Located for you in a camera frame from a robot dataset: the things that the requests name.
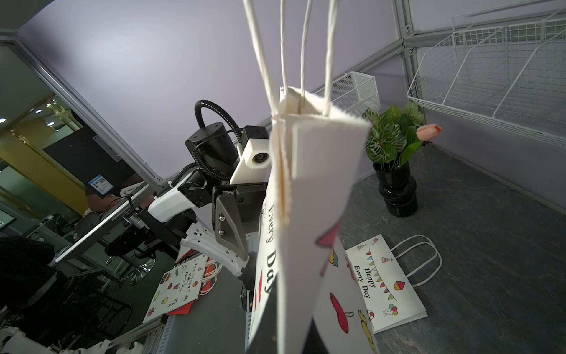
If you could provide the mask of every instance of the gray tabletop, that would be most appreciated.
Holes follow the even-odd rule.
[[[393,247],[420,233],[443,257],[416,288],[428,317],[376,334],[381,354],[566,352],[566,216],[433,146],[410,163],[416,214],[387,213],[370,176],[355,185],[340,231],[346,248],[379,233]],[[408,272],[432,254],[416,248],[399,263]]]

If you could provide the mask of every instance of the paper bag handle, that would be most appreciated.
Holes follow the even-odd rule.
[[[305,12],[305,22],[303,23],[303,40],[301,42],[301,105],[299,107],[305,106],[305,60],[307,51],[308,23],[311,20],[311,10],[312,0],[307,0],[307,11]]]
[[[417,283],[417,284],[413,285],[413,288],[420,287],[422,284],[424,284],[424,283],[426,283],[427,281],[431,280],[432,277],[435,276],[436,273],[438,273],[438,271],[440,270],[440,267],[442,267],[442,256],[441,256],[440,253],[438,252],[438,249],[436,249],[436,246],[434,245],[434,243],[432,243],[431,239],[428,238],[428,237],[426,237],[426,236],[424,236],[424,235],[416,234],[415,236],[408,237],[408,238],[404,239],[403,241],[399,242],[397,245],[395,245],[391,250],[394,250],[395,248],[397,248],[397,247],[399,247],[400,245],[404,244],[405,242],[409,241],[411,238],[418,237],[418,236],[421,236],[421,237],[426,238],[426,239],[428,240],[428,242],[422,241],[422,242],[419,242],[419,243],[417,243],[417,244],[412,245],[411,247],[409,247],[409,248],[407,248],[406,250],[404,250],[403,252],[401,252],[399,255],[395,256],[395,259],[399,258],[400,256],[404,255],[404,254],[407,253],[408,251],[411,251],[412,249],[414,249],[415,247],[420,246],[420,245],[429,245],[429,246],[431,246],[431,247],[434,249],[435,253],[434,253],[434,255],[433,255],[431,258],[429,258],[425,263],[421,264],[420,266],[418,266],[418,267],[415,268],[412,272],[410,272],[409,274],[406,274],[405,276],[406,276],[407,278],[410,277],[410,276],[412,276],[412,275],[415,274],[417,271],[419,271],[420,269],[422,269],[425,265],[427,265],[427,264],[429,264],[430,262],[432,262],[432,260],[435,259],[436,256],[438,256],[438,259],[439,259],[439,261],[440,261],[440,264],[438,265],[438,268],[436,268],[436,270],[435,270],[434,272],[432,272],[432,274],[431,274],[430,276],[428,276],[427,279],[423,280],[423,281],[420,282],[420,283]]]
[[[267,62],[265,61],[265,52],[263,49],[263,43],[261,41],[261,36],[259,33],[258,19],[255,14],[254,5],[252,0],[243,0],[244,8],[246,10],[246,18],[248,21],[248,26],[250,27],[250,34],[252,39],[252,45],[254,46],[255,57],[258,60],[259,72],[261,78],[263,79],[263,85],[265,87],[265,92],[267,94],[267,100],[269,101],[269,106],[271,108],[271,115],[276,116],[279,114],[279,109],[277,107],[277,100],[274,95],[273,88],[271,86],[271,80],[269,78],[269,72],[267,70]],[[284,91],[287,89],[286,80],[286,70],[285,70],[285,56],[284,56],[284,30],[285,30],[285,0],[281,0],[281,71],[283,74],[283,85]],[[330,108],[332,103],[332,65],[334,57],[334,41],[336,34],[336,19],[338,16],[338,0],[330,0],[328,9],[328,33],[327,33],[327,51],[326,51],[326,71],[325,71],[325,83],[324,83],[324,108],[322,115],[327,116],[330,114]],[[306,31],[308,31],[308,18],[310,17],[310,7],[307,3],[307,14],[305,16],[305,25],[303,26],[303,42],[306,42]],[[304,79],[302,75],[304,74],[303,60],[301,60],[301,81],[302,87],[304,87]]]

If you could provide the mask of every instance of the black vase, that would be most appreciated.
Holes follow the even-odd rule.
[[[399,217],[414,214],[419,208],[415,193],[417,182],[411,176],[409,163],[397,170],[391,170],[389,164],[384,164],[381,169],[380,164],[374,163],[374,170],[378,175],[379,194],[385,199],[387,210]]]

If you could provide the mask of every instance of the potted plant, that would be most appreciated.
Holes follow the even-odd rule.
[[[442,129],[436,124],[422,125],[425,116],[414,102],[403,108],[393,105],[379,114],[368,109],[362,117],[373,127],[366,143],[367,156],[374,163],[379,180],[379,193],[385,199],[387,210],[405,217],[418,209],[417,182],[411,176],[409,159]]]

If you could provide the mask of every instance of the wire basket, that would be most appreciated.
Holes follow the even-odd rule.
[[[324,87],[316,90],[314,94],[323,97]],[[352,71],[334,80],[332,104],[357,117],[361,117],[368,108],[379,112],[381,103],[375,78]]]
[[[407,92],[419,105],[566,147],[566,19],[455,31]]]

